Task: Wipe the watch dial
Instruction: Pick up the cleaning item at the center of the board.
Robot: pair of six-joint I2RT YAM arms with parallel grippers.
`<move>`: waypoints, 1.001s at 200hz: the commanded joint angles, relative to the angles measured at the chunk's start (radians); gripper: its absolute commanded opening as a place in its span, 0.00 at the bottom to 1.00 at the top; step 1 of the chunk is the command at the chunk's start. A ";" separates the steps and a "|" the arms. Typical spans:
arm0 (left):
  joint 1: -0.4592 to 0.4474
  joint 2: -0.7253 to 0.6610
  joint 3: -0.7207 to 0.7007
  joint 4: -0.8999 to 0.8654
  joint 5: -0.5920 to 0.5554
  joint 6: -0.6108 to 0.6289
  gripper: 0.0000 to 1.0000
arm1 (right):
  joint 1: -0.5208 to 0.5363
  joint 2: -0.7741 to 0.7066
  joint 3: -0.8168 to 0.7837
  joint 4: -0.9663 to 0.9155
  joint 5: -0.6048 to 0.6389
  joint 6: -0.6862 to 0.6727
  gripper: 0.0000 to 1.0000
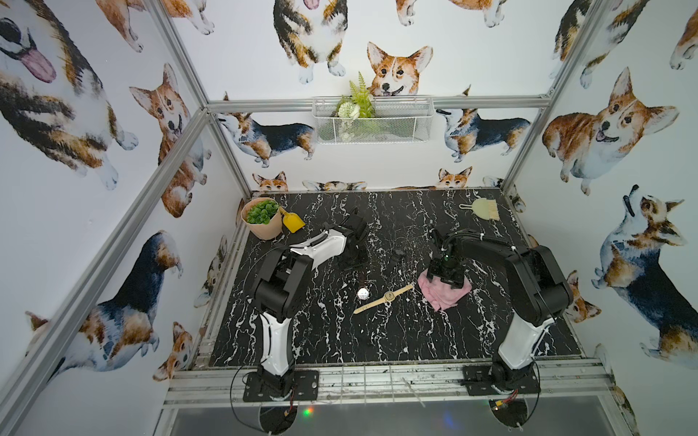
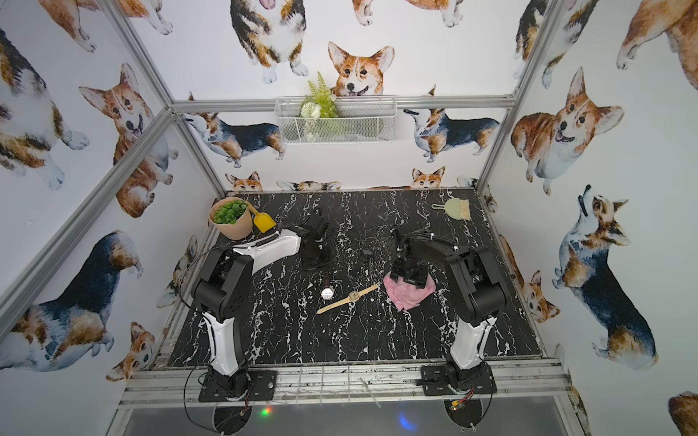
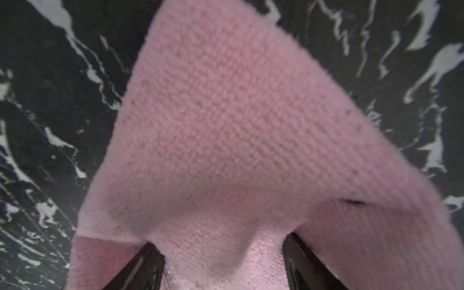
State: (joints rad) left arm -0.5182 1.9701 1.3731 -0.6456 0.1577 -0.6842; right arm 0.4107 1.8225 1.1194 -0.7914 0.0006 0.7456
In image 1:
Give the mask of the pink cloth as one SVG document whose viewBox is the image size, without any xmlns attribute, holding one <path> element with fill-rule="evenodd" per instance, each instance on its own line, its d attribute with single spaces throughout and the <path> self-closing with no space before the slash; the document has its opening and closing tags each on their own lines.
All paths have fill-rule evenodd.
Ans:
<svg viewBox="0 0 698 436">
<path fill-rule="evenodd" d="M 473 289 L 467 279 L 464 281 L 464 286 L 460 288 L 454 288 L 448 283 L 443 283 L 438 276 L 428 279 L 427 270 L 421 272 L 417 279 L 417 285 L 425 300 L 430 303 L 436 312 L 444 312 L 455 307 Z"/>
</svg>

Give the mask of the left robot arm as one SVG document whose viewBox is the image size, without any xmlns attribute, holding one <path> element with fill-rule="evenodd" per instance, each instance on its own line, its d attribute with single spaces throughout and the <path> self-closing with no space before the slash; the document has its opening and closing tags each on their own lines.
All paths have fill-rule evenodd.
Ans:
<svg viewBox="0 0 698 436">
<path fill-rule="evenodd" d="M 260 369 L 267 380 L 283 384 L 293 374 L 290 324 L 305 303 L 314 271 L 332 259 L 340 272 L 366 265 L 367 234 L 367 221 L 354 209 L 341 223 L 327 225 L 303 243 L 275 248 L 265 256 L 251 297 L 263 325 Z"/>
</svg>

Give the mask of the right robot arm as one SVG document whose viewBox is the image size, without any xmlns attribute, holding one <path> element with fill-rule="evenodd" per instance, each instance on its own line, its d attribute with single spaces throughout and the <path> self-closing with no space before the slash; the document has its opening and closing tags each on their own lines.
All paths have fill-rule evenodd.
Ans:
<svg viewBox="0 0 698 436">
<path fill-rule="evenodd" d="M 465 276 L 467 260 L 505 275 L 504 289 L 514 311 L 511 324 L 488 372 L 465 381 L 488 383 L 500 392 L 514 390 L 533 373 L 533 352 L 543 334 L 574 300 L 554 255 L 542 245 L 518 247 L 469 230 L 445 234 L 434 228 L 430 236 L 436 252 L 420 274 L 418 288 L 434 309 L 453 306 L 472 289 Z"/>
</svg>

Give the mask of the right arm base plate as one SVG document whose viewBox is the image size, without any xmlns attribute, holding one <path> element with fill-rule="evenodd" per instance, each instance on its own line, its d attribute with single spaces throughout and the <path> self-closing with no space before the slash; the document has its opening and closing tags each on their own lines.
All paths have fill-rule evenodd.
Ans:
<svg viewBox="0 0 698 436">
<path fill-rule="evenodd" d="M 465 365 L 462 368 L 461 385 L 470 396 L 539 394 L 540 382 L 533 363 L 519 370 L 512 370 L 503 363 Z"/>
</svg>

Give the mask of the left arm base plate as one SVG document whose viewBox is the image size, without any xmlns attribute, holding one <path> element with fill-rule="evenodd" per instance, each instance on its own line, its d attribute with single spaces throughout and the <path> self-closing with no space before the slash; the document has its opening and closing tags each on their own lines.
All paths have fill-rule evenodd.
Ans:
<svg viewBox="0 0 698 436">
<path fill-rule="evenodd" d="M 266 370 L 251 372 L 245 381 L 245 403 L 269 401 L 315 401 L 318 398 L 320 372 L 290 370 L 283 376 Z"/>
</svg>

